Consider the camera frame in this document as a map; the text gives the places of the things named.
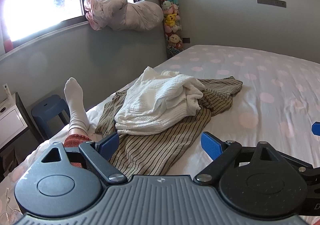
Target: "striped cloth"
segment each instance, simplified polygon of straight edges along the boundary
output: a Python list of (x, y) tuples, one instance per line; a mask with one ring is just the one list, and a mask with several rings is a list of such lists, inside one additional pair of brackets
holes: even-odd
[[(167, 130), (149, 136), (121, 135), (120, 145), (110, 163), (130, 178), (133, 174), (164, 175), (192, 145), (211, 116), (232, 105), (232, 95), (242, 88), (242, 82), (229, 77), (221, 80), (199, 79), (206, 89), (199, 99), (201, 109), (195, 116), (183, 118)], [(124, 103), (126, 90), (117, 92), (104, 106), (96, 133), (103, 136), (116, 131), (114, 116)]]

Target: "gray plastic grip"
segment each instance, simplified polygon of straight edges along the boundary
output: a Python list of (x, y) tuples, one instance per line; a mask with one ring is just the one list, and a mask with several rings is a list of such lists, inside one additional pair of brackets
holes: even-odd
[(16, 224), (306, 225), (299, 216), (278, 221), (241, 216), (222, 202), (213, 187), (196, 185), (190, 176), (139, 175), (127, 184), (110, 186), (100, 202), (78, 215), (50, 221), (25, 215)]

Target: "polka dot bedsheet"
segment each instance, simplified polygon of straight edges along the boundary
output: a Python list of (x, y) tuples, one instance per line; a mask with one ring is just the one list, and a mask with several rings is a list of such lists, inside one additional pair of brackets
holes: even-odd
[[(320, 121), (320, 64), (261, 50), (196, 45), (155, 68), (180, 71), (200, 79), (222, 79), (234, 76), (243, 81), (242, 90), (233, 98), (232, 107), (214, 117), (204, 128), (221, 140), (236, 140), (243, 146), (268, 141), (275, 149), (320, 166), (320, 137), (311, 125)], [(123, 89), (130, 87), (134, 81)], [(93, 133), (108, 97), (87, 112)], [(0, 184), (0, 215), (5, 206), (5, 188), (9, 188), (9, 205), (17, 208), (13, 195), (15, 182), (33, 161), (54, 141), (63, 142), (68, 126), (42, 143)], [(100, 140), (93, 135), (93, 140)], [(202, 150), (200, 137), (171, 167), (168, 175), (190, 174), (192, 177), (211, 162)], [(313, 224), (318, 217), (305, 217)], [(8, 224), (5, 215), (0, 224)]]

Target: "bottle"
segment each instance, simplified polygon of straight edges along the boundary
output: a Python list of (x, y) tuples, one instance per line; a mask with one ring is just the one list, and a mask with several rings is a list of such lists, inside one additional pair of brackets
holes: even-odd
[(4, 84), (2, 86), (4, 88), (5, 94), (7, 95), (7, 98), (9, 100), (10, 104), (14, 105), (14, 100), (13, 100), (13, 97), (12, 97), (11, 92), (9, 90), (8, 84), (6, 83), (6, 84)]

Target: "white sock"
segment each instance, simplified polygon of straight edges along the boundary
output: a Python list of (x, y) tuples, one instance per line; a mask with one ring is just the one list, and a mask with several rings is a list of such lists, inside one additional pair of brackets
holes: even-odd
[(64, 94), (70, 110), (70, 125), (72, 128), (80, 128), (88, 134), (90, 122), (83, 106), (83, 91), (76, 79), (70, 78), (65, 87)]

